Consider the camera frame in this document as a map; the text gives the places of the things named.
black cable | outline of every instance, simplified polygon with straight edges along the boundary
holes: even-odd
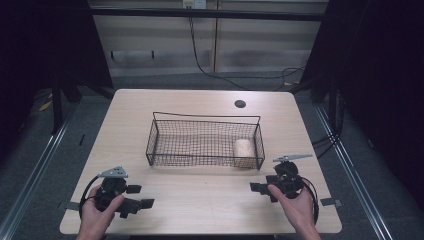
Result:
[[[319,205],[318,205],[318,194],[317,194],[317,190],[314,186],[314,184],[312,184],[311,181],[309,181],[307,178],[302,177],[302,180],[306,180],[314,189],[314,192],[312,192],[311,188],[308,186],[308,184],[304,183],[303,181],[303,185],[305,186],[305,188],[308,190],[309,194],[312,197],[312,204],[313,204],[313,211],[314,211],[314,223],[317,224],[318,221],[318,215],[319,215]]]
[[[299,68],[286,68],[286,69],[284,69],[284,70],[282,71],[281,76],[275,76],[275,77],[252,77],[252,76],[221,77],[221,76],[216,76],[216,75],[212,75],[212,74],[206,73],[206,72],[202,69],[202,67],[200,66],[200,64],[199,64],[199,60],[198,60],[198,57],[197,57],[196,41],[195,41],[195,37],[194,37],[194,25],[193,25],[193,18],[189,17],[189,23],[190,23],[190,34],[191,34],[191,41],[192,41],[192,44],[193,44],[194,58],[195,58],[195,60],[196,60],[196,64],[197,64],[197,67],[199,68],[199,70],[200,70],[203,74],[205,74],[205,75],[207,75],[207,76],[209,76],[209,77],[212,77],[212,78],[215,78],[215,79],[220,79],[220,80],[227,81],[228,83],[230,83],[230,84],[232,84],[232,85],[234,85],[234,86],[236,86],[236,87],[238,87],[238,88],[241,88],[241,89],[243,89],[243,90],[246,90],[246,91],[253,91],[252,89],[248,89],[248,88],[246,88],[246,87],[243,87],[243,86],[241,86],[241,85],[238,85],[238,84],[234,83],[234,82],[233,82],[233,81],[231,81],[230,79],[238,79],[238,78],[246,78],[246,79],[277,79],[277,78],[283,78],[283,80],[284,80],[284,78],[285,78],[285,77],[290,76],[291,74],[294,74],[295,72],[297,72],[297,71],[299,71],[299,70],[303,70],[303,69],[306,67],[306,66],[303,66],[303,67],[299,67]],[[285,71],[287,71],[287,70],[295,70],[295,71],[293,71],[293,72],[291,72],[291,73],[288,73],[287,75],[284,75],[284,72],[285,72]],[[276,89],[274,89],[274,90],[272,90],[272,91],[274,91],[274,92],[275,92],[275,91],[278,91],[278,90],[280,90],[283,86],[284,86],[284,81],[283,81],[283,84],[281,84],[278,88],[276,88]]]
[[[93,185],[93,183],[98,179],[98,176],[95,176],[93,179],[91,179],[91,181],[88,183],[87,187],[84,190],[84,193],[81,196],[81,200],[80,200],[80,204],[78,205],[78,212],[80,215],[80,219],[82,218],[82,206],[84,206],[84,203],[90,198],[85,198],[85,196],[87,195],[88,190],[90,189],[91,185]]]
[[[316,145],[318,143],[324,142],[324,144],[321,144],[319,146],[314,146],[314,148],[319,148],[319,147],[322,147],[325,144],[327,144],[328,141],[331,142],[331,145],[328,148],[326,148],[321,154],[317,155],[317,159],[324,156],[337,142],[340,141],[340,136],[341,136],[342,130],[343,130],[345,103],[344,103],[343,98],[342,98],[340,93],[338,95],[338,99],[339,99],[338,100],[338,102],[339,102],[339,106],[338,106],[339,118],[338,118],[338,123],[337,123],[335,132],[312,143],[313,145]]]

human hand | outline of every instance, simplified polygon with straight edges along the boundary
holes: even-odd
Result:
[[[269,184],[268,190],[280,202],[287,219],[302,239],[321,239],[314,224],[312,197],[305,187],[294,199],[287,198],[275,185]]]
[[[119,195],[112,200],[106,210],[100,212],[97,210],[93,198],[99,188],[100,186],[97,186],[90,190],[88,199],[82,206],[81,225],[77,239],[101,239],[115,217],[115,211],[124,201],[124,196]]]

wooden table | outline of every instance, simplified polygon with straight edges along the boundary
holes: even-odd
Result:
[[[237,108],[236,100],[246,107]],[[197,115],[261,116],[265,162],[260,170],[234,167],[151,167],[146,158],[153,112]],[[273,175],[272,159],[312,153],[296,160],[300,175],[315,185],[319,199],[330,193],[315,157],[294,97],[290,93],[193,90],[119,90],[107,112],[71,201],[79,202],[88,182],[99,172],[122,165],[127,184],[143,186],[132,199],[154,198],[152,209],[118,216],[108,233],[131,235],[281,234],[294,229],[278,203],[250,191],[250,182],[265,183]],[[67,210],[60,230],[78,232],[77,211]],[[323,207],[320,233],[341,230],[334,206]]]

round hole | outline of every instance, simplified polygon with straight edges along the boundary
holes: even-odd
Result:
[[[246,102],[245,102],[245,101],[243,101],[243,100],[237,100],[237,101],[234,103],[234,105],[236,105],[236,107],[238,107],[238,108],[244,108],[244,107],[246,107]]]

wire basket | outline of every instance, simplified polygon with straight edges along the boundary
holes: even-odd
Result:
[[[217,118],[243,121],[211,121]],[[255,123],[245,123],[251,119],[255,119]],[[260,169],[265,152],[259,121],[260,116],[154,112],[147,160],[150,166],[218,165]]]

